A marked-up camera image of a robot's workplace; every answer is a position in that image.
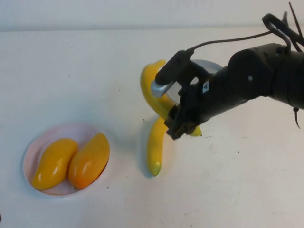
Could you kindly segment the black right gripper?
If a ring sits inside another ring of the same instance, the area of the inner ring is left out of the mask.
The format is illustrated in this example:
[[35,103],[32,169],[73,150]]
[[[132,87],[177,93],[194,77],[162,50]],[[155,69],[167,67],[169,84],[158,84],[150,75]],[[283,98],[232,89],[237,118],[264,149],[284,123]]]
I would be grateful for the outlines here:
[[180,102],[168,112],[164,122],[168,127],[167,134],[173,140],[193,133],[198,125],[214,116],[208,92],[203,93],[204,84],[207,84],[212,76],[207,71],[183,71],[179,74],[177,82],[181,85],[178,92]]

